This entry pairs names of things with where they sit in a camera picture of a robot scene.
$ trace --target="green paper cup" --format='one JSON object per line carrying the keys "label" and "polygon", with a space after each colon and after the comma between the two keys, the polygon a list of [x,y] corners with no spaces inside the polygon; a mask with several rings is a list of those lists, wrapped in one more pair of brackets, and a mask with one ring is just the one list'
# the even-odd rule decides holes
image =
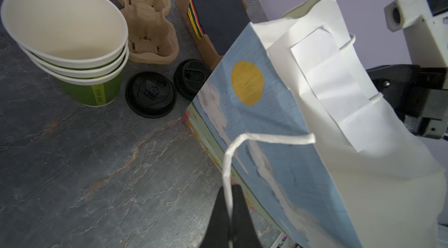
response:
{"label": "green paper cup", "polygon": [[45,66],[31,60],[36,66],[56,78],[59,86],[63,88],[70,96],[79,103],[90,107],[101,107],[111,103],[120,91],[121,80],[123,78],[123,68],[129,57],[129,49],[126,49],[126,55],[118,67],[112,73],[99,78],[70,78],[57,74]]}

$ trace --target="blue painted paper bag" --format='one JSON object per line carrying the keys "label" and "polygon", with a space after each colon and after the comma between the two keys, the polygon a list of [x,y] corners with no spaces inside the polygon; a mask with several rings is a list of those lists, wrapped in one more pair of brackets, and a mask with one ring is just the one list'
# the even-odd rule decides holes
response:
{"label": "blue painted paper bag", "polygon": [[248,204],[304,248],[436,247],[445,175],[378,94],[336,0],[250,23],[184,120],[221,170],[240,134],[316,135],[314,145],[246,141],[232,160]]}

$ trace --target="string handle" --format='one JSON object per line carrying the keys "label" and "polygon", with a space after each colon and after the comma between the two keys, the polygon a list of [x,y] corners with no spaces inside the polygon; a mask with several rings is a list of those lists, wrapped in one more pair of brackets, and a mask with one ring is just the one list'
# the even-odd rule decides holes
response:
{"label": "string handle", "polygon": [[259,133],[243,133],[229,144],[227,150],[224,153],[223,161],[223,187],[224,187],[224,199],[227,207],[227,213],[230,222],[232,222],[233,212],[233,197],[232,197],[232,185],[230,181],[230,171],[232,169],[232,157],[235,150],[246,140],[255,140],[266,143],[275,144],[290,144],[290,145],[308,145],[316,143],[316,137],[314,133],[302,136],[290,136],[290,135],[272,135],[272,134],[259,134]]}

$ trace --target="gray marble countertop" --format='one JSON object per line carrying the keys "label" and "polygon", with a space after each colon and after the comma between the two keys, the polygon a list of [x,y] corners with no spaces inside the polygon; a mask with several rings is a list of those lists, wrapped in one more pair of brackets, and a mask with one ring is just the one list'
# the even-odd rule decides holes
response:
{"label": "gray marble countertop", "polygon": [[[174,1],[176,61],[128,63],[120,94],[102,108],[73,101],[0,28],[0,247],[200,244],[221,174],[182,122],[189,102],[178,95],[169,115],[146,119],[123,93],[138,72],[172,80],[182,60],[200,58]],[[245,1],[253,22],[267,20],[258,0]],[[251,215],[267,247],[278,231]]]}

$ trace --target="stacked paper cups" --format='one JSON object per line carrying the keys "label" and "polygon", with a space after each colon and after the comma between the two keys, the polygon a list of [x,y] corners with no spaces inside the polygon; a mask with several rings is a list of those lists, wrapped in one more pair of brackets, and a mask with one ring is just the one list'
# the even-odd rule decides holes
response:
{"label": "stacked paper cups", "polygon": [[128,27],[109,0],[3,0],[1,20],[73,99],[95,107],[115,99],[129,56]]}

